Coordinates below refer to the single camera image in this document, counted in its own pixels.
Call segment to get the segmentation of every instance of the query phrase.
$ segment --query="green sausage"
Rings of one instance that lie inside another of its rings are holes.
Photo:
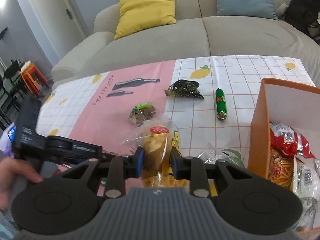
[[[227,118],[227,105],[224,92],[220,88],[216,90],[216,102],[218,112],[217,117],[223,122]]]

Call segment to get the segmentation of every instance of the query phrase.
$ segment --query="tablecloth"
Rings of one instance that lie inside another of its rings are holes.
[[[209,74],[190,79],[204,65],[209,67]],[[247,166],[250,124],[262,78],[314,86],[301,60],[288,57],[214,56],[151,63],[60,85],[41,108],[37,132],[86,141],[117,152],[121,150],[121,139],[136,127],[128,121],[130,111],[138,103],[150,102],[157,108],[156,117],[164,114],[179,128],[183,155],[197,156],[210,143],[217,149],[241,152]],[[144,82],[115,87],[135,79]],[[199,82],[204,100],[167,98],[164,89],[178,79]],[[225,93],[228,117],[224,122],[216,116],[217,88]]]

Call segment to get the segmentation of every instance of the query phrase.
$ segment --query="orange stool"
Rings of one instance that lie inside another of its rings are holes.
[[[47,79],[32,62],[27,62],[20,70],[20,75],[31,93],[40,95],[40,86],[49,87]]]

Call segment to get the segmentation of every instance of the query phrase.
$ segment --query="backpack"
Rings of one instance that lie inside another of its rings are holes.
[[[284,20],[320,44],[320,0],[291,0]]]

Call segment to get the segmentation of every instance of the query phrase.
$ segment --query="door handle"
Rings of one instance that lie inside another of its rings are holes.
[[[66,10],[67,11],[67,15],[69,16],[70,20],[73,19],[72,13],[69,11],[69,9]]]

